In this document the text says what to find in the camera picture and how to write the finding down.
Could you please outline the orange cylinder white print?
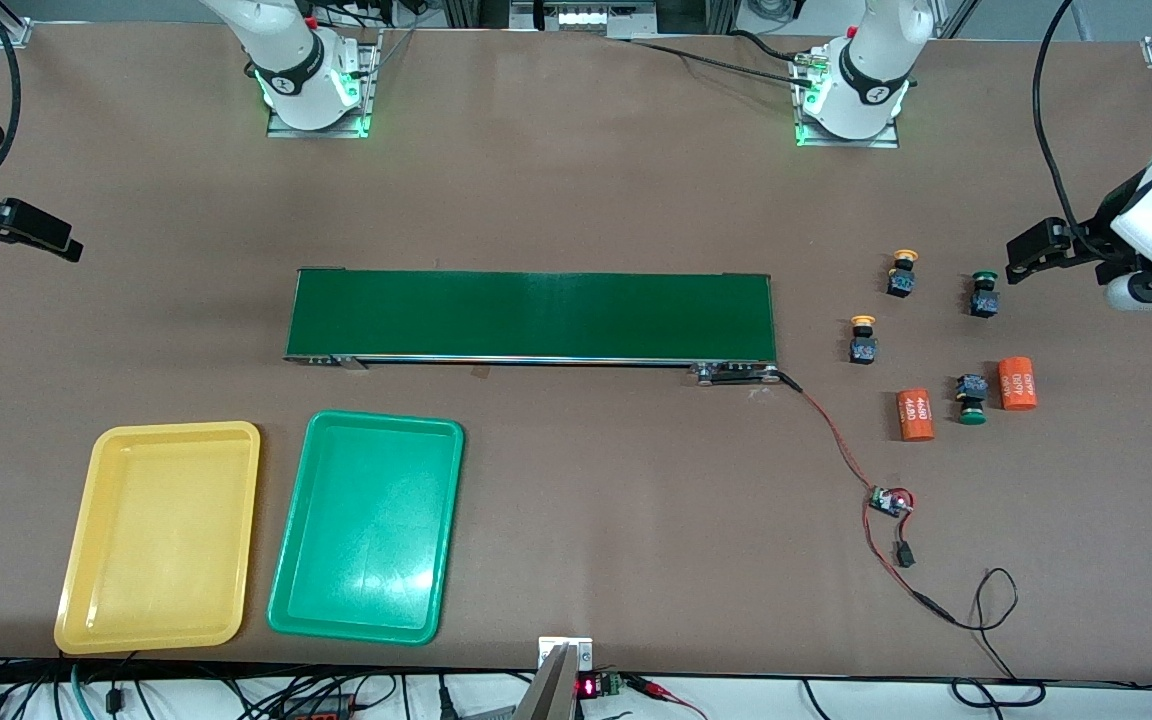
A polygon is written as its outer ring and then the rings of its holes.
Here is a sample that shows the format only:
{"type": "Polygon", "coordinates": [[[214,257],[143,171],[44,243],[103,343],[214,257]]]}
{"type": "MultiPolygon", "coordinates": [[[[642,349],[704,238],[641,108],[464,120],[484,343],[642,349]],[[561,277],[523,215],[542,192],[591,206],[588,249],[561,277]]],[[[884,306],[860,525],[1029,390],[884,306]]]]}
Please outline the orange cylinder white print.
{"type": "Polygon", "coordinates": [[[1011,356],[998,361],[998,387],[1002,409],[1020,414],[1038,407],[1033,361],[1026,356],[1011,356]]]}
{"type": "Polygon", "coordinates": [[[901,441],[927,442],[935,438],[934,414],[927,388],[899,391],[896,406],[901,441]]]}

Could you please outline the yellow plastic tray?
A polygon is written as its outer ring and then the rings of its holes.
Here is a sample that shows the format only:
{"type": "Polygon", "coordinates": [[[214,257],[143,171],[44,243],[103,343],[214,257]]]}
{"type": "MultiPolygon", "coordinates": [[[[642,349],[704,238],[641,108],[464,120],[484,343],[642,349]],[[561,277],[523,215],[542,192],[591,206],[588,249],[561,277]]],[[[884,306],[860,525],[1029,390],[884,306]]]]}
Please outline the yellow plastic tray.
{"type": "Polygon", "coordinates": [[[260,445],[248,420],[97,438],[52,632],[61,652],[212,647],[238,632],[260,445]]]}

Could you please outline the green plastic tray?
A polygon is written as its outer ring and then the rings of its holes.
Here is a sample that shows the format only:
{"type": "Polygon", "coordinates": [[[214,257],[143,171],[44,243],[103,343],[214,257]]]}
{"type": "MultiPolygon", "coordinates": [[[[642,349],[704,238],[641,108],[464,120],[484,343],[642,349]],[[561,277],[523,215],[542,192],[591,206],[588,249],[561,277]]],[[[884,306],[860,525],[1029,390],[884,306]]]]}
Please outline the green plastic tray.
{"type": "Polygon", "coordinates": [[[270,628],[397,646],[433,641],[463,450],[457,420],[314,414],[271,583],[270,628]]]}

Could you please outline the green conveyor belt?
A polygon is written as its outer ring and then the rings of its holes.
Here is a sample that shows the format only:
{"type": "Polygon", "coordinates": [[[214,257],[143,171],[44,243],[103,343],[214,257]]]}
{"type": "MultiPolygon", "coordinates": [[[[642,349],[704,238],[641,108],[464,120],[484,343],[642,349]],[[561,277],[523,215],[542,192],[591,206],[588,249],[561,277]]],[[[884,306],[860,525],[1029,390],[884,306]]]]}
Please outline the green conveyor belt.
{"type": "Polygon", "coordinates": [[[300,270],[285,361],[681,367],[776,382],[768,275],[300,270]]]}

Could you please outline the black power strip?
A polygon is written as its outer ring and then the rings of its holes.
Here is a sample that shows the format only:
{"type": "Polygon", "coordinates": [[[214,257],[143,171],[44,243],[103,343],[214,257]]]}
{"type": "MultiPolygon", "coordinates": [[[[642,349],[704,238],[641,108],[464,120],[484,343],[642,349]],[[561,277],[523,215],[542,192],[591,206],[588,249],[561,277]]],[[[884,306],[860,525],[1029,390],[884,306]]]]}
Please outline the black power strip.
{"type": "Polygon", "coordinates": [[[275,720],[353,720],[361,708],[355,694],[320,691],[289,697],[274,717],[275,720]]]}

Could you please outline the red clip lead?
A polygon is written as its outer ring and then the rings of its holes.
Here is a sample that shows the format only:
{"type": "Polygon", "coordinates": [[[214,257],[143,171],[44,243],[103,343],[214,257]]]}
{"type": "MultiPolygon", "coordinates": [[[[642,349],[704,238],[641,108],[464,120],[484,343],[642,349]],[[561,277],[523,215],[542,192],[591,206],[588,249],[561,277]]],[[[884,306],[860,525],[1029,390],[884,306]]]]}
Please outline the red clip lead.
{"type": "Polygon", "coordinates": [[[708,715],[705,714],[705,712],[698,706],[692,705],[690,702],[682,700],[677,694],[668,691],[668,689],[664,688],[664,685],[652,682],[652,680],[647,680],[645,676],[632,673],[621,673],[620,676],[627,688],[630,688],[634,692],[643,694],[643,696],[647,697],[649,700],[664,702],[667,703],[667,705],[675,705],[695,712],[695,714],[700,717],[702,720],[710,720],[708,715]]]}

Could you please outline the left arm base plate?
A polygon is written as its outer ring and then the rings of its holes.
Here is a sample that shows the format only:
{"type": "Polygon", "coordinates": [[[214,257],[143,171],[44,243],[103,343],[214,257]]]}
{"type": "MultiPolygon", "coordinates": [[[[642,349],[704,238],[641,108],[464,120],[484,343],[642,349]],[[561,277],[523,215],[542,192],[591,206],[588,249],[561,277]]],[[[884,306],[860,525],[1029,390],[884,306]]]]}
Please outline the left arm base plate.
{"type": "Polygon", "coordinates": [[[842,61],[846,44],[846,37],[832,38],[788,65],[791,78],[806,81],[804,88],[791,88],[796,143],[896,149],[896,118],[909,79],[864,78],[852,85],[842,61]]]}

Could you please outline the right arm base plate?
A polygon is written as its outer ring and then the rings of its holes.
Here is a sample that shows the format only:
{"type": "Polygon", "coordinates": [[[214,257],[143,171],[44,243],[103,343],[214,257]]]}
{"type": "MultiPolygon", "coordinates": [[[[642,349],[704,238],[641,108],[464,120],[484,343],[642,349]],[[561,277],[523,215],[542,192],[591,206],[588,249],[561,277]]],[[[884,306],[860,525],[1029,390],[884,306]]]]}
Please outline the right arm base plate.
{"type": "Polygon", "coordinates": [[[268,105],[270,137],[365,138],[371,129],[381,46],[319,26],[298,65],[270,70],[252,65],[268,105]]]}

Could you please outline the aluminium frame with lamp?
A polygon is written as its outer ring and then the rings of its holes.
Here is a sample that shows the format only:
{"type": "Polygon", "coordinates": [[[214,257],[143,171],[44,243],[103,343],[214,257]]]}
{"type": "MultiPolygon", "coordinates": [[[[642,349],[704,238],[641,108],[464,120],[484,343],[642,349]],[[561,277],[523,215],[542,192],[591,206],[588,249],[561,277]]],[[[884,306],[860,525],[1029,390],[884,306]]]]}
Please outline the aluminium frame with lamp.
{"type": "Polygon", "coordinates": [[[727,35],[748,0],[419,0],[445,26],[607,38],[727,35]]]}

